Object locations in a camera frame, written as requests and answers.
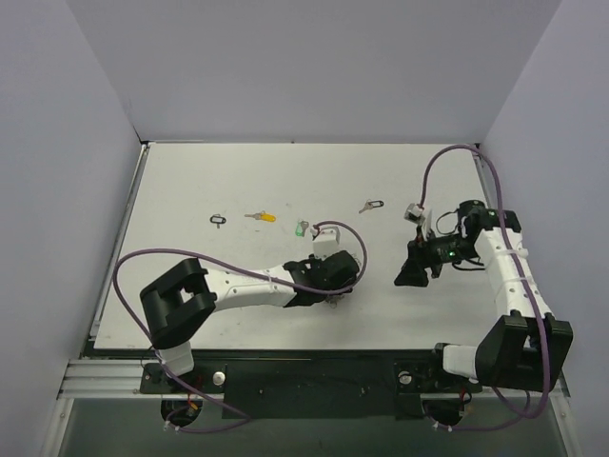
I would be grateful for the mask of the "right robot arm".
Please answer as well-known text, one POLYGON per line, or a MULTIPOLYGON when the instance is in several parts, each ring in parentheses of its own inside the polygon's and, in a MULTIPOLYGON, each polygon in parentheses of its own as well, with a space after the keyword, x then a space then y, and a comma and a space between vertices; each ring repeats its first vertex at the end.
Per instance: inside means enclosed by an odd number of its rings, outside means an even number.
POLYGON ((468 200, 456 214, 456 229, 439 236, 430 227, 429 210, 417 204, 407 208, 404 217, 416 224, 416 236, 407 245, 407 258, 394 284, 425 288, 430 279, 439 278, 443 266, 479 259, 498 320, 474 347, 439 344, 441 356, 424 368, 427 383, 446 389, 461 376, 487 387, 552 390, 573 342, 573 330, 554 316, 541 296, 516 213, 468 200))

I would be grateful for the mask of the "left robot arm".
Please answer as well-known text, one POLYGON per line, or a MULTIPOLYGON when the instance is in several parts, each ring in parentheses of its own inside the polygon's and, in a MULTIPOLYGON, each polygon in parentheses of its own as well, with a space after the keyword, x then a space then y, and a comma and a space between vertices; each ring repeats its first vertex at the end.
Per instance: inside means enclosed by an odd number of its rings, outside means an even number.
POLYGON ((257 270, 253 277, 203 268, 196 258, 179 262, 140 292, 151 343, 164 366, 162 380, 177 392, 193 386, 190 339, 213 312, 310 307, 331 290, 351 291, 359 273, 358 262, 345 250, 257 270))

